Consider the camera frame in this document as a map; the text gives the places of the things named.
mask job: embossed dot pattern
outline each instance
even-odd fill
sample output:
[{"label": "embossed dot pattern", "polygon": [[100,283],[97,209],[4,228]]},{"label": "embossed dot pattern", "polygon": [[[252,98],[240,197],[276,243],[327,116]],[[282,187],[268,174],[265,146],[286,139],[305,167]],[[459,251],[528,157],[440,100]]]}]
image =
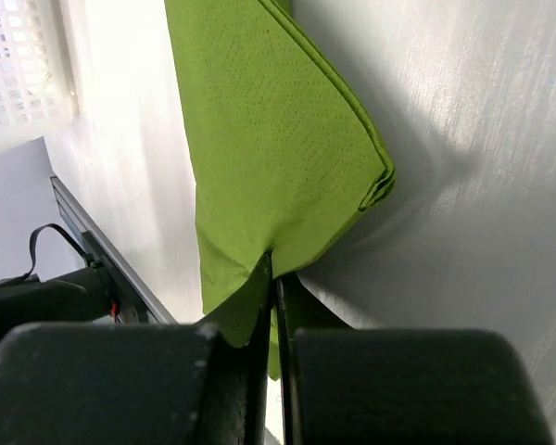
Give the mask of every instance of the embossed dot pattern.
[{"label": "embossed dot pattern", "polygon": [[287,0],[167,0],[196,177],[204,311],[272,252],[315,261],[393,185],[377,131]]}]

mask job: white storage crate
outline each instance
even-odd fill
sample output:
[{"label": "white storage crate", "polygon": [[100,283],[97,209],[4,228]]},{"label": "white storage crate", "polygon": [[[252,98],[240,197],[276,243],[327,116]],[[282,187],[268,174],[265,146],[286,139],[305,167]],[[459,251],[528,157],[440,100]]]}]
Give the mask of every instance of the white storage crate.
[{"label": "white storage crate", "polygon": [[0,0],[0,151],[69,125],[75,103],[56,0]]}]

